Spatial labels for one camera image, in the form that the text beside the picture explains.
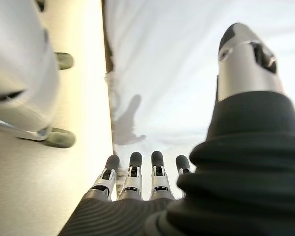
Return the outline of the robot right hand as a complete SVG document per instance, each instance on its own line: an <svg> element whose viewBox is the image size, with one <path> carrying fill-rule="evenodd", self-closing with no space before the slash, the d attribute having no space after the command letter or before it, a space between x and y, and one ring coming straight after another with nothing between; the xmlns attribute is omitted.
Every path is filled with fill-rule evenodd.
<svg viewBox="0 0 295 236"><path fill-rule="evenodd" d="M112 155L60 235L295 236L295 110L276 57L235 23L220 41L218 60L206 140L176 158L182 199L173 197L155 151L150 199L142 199L142 156L134 152L112 201L119 164Z"/></svg>

